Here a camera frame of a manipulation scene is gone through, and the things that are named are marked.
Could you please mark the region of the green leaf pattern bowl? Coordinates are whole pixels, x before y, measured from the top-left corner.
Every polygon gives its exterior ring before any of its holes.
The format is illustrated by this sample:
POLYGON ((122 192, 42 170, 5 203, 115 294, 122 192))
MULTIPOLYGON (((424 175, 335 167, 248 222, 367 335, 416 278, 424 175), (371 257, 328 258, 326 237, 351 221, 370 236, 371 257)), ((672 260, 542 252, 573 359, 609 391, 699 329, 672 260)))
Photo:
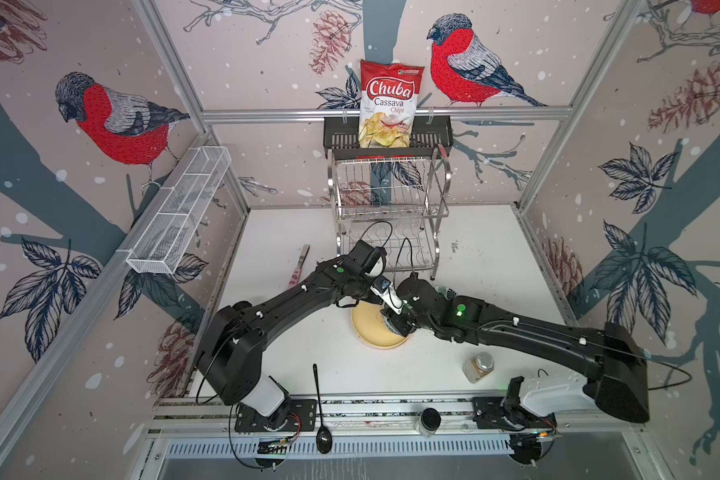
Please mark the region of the green leaf pattern bowl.
POLYGON ((447 300, 453 300, 456 297, 456 292, 452 290, 451 288, 445 287, 445 286, 437 286, 436 287, 437 292, 445 297, 447 300))

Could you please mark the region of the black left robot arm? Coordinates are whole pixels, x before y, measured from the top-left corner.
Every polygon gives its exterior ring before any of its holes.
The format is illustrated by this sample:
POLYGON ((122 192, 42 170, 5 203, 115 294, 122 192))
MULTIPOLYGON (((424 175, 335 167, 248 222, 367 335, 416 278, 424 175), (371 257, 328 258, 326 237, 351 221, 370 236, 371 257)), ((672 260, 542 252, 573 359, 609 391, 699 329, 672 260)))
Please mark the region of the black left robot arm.
POLYGON ((281 334, 346 297, 372 299, 371 286, 383 274, 386 256, 384 248, 360 241, 269 300, 220 309, 201 337, 194 365, 224 405, 242 401, 261 379, 263 352, 281 334))

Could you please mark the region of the yellow cream plate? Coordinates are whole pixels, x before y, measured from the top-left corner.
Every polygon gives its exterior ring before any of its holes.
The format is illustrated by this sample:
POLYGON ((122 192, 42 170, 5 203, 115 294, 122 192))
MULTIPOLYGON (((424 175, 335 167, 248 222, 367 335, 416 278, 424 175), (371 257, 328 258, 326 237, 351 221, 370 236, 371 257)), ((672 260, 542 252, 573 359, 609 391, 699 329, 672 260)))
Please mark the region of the yellow cream plate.
POLYGON ((381 350, 394 349, 404 344, 407 338, 387 328, 381 310, 381 305, 360 302, 351 309, 351 325, 364 344, 381 350))

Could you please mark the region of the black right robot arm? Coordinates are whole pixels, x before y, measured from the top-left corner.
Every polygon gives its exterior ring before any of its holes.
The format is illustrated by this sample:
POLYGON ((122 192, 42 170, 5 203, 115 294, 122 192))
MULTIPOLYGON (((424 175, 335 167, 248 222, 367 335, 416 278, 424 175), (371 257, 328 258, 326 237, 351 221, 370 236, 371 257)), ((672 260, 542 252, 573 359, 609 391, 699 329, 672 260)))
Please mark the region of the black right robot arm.
POLYGON ((504 310, 481 299, 440 294, 411 274, 399 286, 380 277, 372 290, 388 328, 401 336, 429 330, 441 340, 498 346, 561 365, 584 378, 578 392, 602 412, 631 423, 650 419, 647 361, 629 331, 570 327, 504 310))

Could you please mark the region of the blue floral white bowl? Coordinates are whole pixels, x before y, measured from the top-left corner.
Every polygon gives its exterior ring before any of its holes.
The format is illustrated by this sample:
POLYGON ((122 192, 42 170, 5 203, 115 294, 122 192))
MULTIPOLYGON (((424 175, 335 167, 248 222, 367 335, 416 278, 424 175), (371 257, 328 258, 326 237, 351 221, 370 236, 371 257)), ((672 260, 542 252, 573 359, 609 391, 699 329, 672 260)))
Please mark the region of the blue floral white bowl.
POLYGON ((387 313, 385 311, 382 311, 380 315, 385 328, 395 335, 400 335, 399 331, 395 327, 393 321, 388 317, 387 313))

